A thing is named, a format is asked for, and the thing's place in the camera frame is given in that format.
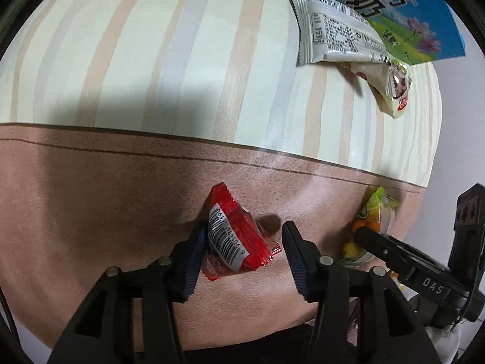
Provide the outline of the red snack packet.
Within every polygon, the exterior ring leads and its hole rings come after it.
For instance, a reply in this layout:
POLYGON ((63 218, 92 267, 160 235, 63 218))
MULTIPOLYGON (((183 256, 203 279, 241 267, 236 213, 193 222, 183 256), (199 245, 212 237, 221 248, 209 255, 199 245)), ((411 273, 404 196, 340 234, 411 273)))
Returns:
POLYGON ((211 188, 208 205, 202 271, 210 281, 253 272, 281 253, 281 245, 232 197, 225 183, 211 188))

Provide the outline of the colourful candy ball bag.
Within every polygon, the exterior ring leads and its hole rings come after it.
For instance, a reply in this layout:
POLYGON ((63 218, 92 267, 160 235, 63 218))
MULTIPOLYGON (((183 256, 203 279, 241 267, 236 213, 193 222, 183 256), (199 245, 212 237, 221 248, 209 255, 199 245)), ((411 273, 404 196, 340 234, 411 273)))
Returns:
POLYGON ((376 257, 355 243, 353 235, 361 227, 367 227, 375 233, 387 235, 395 221, 395 209, 400 202, 392 198, 386 188, 378 187, 368 197, 352 222, 344 230, 340 262, 349 269, 358 269, 373 261, 376 257))

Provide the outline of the blue printed cardboard milk box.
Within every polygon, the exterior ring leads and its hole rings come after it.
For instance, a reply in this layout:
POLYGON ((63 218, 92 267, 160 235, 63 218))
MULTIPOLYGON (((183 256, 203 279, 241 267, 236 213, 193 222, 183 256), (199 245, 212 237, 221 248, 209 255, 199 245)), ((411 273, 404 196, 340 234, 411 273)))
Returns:
POLYGON ((459 58, 463 37, 445 0, 337 0, 363 16, 407 64, 459 58))

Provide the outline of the silver grey snack packet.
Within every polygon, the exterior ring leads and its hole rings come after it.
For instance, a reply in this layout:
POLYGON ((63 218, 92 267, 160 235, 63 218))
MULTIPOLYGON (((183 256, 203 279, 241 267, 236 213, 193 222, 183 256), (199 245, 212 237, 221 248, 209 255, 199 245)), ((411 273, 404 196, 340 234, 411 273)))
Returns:
POLYGON ((299 27, 299 65, 390 61, 381 37, 352 8, 336 0, 289 1, 299 27))

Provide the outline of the small cream cartoon packet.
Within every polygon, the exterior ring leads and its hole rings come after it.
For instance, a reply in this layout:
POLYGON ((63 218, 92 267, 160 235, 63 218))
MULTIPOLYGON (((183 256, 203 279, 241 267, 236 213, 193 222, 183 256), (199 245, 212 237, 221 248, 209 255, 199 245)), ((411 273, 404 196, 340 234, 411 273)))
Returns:
POLYGON ((399 118, 409 103, 412 78, 410 67, 397 59, 388 63, 340 62, 341 67, 367 81, 380 95, 383 111, 393 118, 399 118))

